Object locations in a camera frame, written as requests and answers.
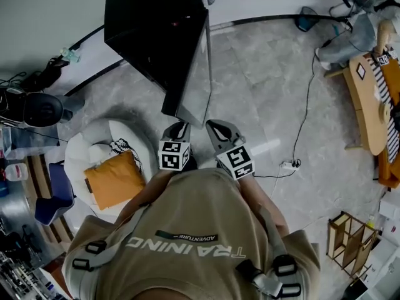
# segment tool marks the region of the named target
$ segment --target beige t-shirt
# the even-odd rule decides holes
[[[99,229],[88,217],[70,250],[113,229]],[[306,273],[308,299],[317,299],[318,255],[303,231],[284,243]],[[261,299],[235,267],[251,259],[267,272],[273,260],[266,232],[237,183],[218,169],[174,176],[122,245],[100,269],[98,300],[131,300],[152,288],[172,289],[190,299]]]

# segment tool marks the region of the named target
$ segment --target orange cushion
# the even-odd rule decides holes
[[[393,189],[396,189],[400,184],[399,179],[396,178],[395,176],[393,176],[392,178],[390,178],[388,180],[378,179],[378,182],[385,187],[389,187],[389,188],[393,188]]]
[[[389,58],[389,64],[381,66],[390,97],[394,105],[400,102],[400,67],[397,59]]]
[[[84,173],[100,210],[132,199],[145,185],[131,151],[112,157]]]
[[[397,154],[396,158],[394,158],[390,165],[390,171],[396,178],[400,179],[400,154]]]
[[[378,157],[378,165],[379,165],[379,178],[388,180],[392,173],[390,172],[390,163],[388,161],[388,149],[385,147],[381,153],[379,153]]]

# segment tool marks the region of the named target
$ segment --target black cable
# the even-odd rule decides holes
[[[4,79],[0,79],[0,84],[3,84],[3,83],[8,83],[8,86],[11,84],[11,83],[13,83],[14,81],[20,81],[20,83],[21,83],[21,81],[22,80],[20,80],[20,79],[15,79],[16,77],[24,77],[24,76],[26,76],[26,72],[25,71],[22,71],[22,72],[20,72],[20,73],[17,73],[15,76],[13,76],[13,77],[11,77],[10,79],[8,79],[8,80],[4,80]]]
[[[300,136],[300,132],[301,129],[303,128],[304,123],[306,122],[307,119],[307,115],[308,115],[308,99],[309,99],[309,95],[310,95],[310,85],[312,83],[312,81],[315,78],[315,72],[314,72],[314,62],[315,62],[315,58],[317,56],[314,53],[314,57],[312,57],[312,63],[311,63],[311,71],[312,71],[312,76],[308,82],[308,87],[307,87],[307,98],[306,98],[306,113],[304,114],[304,118],[300,124],[300,128],[299,128],[299,132],[297,133],[297,137],[296,137],[296,141],[294,142],[294,146],[293,146],[293,155],[292,155],[292,160],[294,162],[294,154],[296,153],[296,144],[298,143],[299,140],[299,136]]]
[[[356,48],[359,52],[361,53],[370,53],[371,51],[367,51],[367,50],[361,50],[359,48],[357,48],[349,39],[349,44],[351,44],[354,48]]]
[[[347,16],[345,16],[346,18],[353,16],[352,12],[353,12],[354,7],[355,7],[355,5],[356,5],[356,0],[350,0],[350,1],[352,1],[352,6],[351,6],[351,9],[350,9],[350,12],[347,14]],[[362,6],[359,6],[359,7],[360,7],[360,8],[363,8],[363,7],[365,6],[365,4],[368,3],[369,1],[370,1],[370,0],[364,1],[364,4],[363,4]],[[329,8],[329,11],[328,11],[329,15],[330,15],[331,17],[334,17],[334,16],[332,15],[332,10],[333,10],[334,8],[337,8],[337,7],[339,7],[339,6],[342,6],[343,4],[344,4],[344,2],[342,2],[342,3],[340,3],[340,4],[337,4],[336,6],[330,7],[330,8]]]
[[[254,176],[255,178],[276,178],[276,179],[281,179],[281,178],[286,178],[292,176],[297,170],[294,170],[291,174],[287,174],[285,176]]]
[[[40,135],[40,136],[44,136],[44,137],[48,137],[48,138],[52,138],[52,139],[57,139],[57,140],[59,140],[59,141],[64,141],[65,143],[68,142],[68,141],[62,140],[62,139],[60,139],[60,138],[58,138],[58,137],[47,136],[47,135],[45,135],[45,134],[41,134],[41,133],[38,133],[38,132],[36,132],[36,131],[32,131],[32,130],[28,130],[28,129],[23,129],[23,128],[21,128],[21,127],[8,126],[8,125],[6,125],[6,124],[5,124],[5,126],[6,126],[6,127],[10,127],[10,128],[14,128],[14,129],[19,129],[19,130],[27,131],[27,132],[29,132],[29,133],[36,133],[36,134],[38,134],[38,135]]]
[[[321,48],[325,48],[326,46],[330,45],[332,41],[334,41],[336,38],[338,38],[340,35],[346,33],[350,31],[350,29],[346,29],[342,32],[340,32],[337,36],[333,37],[332,39],[328,39],[327,41],[325,41],[325,43],[321,46]]]

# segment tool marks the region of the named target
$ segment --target blue stool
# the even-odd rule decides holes
[[[58,163],[49,164],[52,197],[36,200],[35,219],[45,226],[62,216],[74,206],[74,193],[71,183],[64,171],[64,166]]]
[[[0,197],[8,195],[8,186],[6,181],[0,181]]]

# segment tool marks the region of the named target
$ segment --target white bean bag chair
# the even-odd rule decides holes
[[[127,123],[127,121],[98,119],[68,141],[64,170],[71,182],[74,194],[96,214],[118,216],[129,201],[101,211],[85,183],[84,171],[109,158],[111,148],[108,144],[124,139],[139,156],[142,163],[142,175],[146,182],[158,169],[154,149],[147,137],[140,130],[134,129],[132,126],[128,127]]]

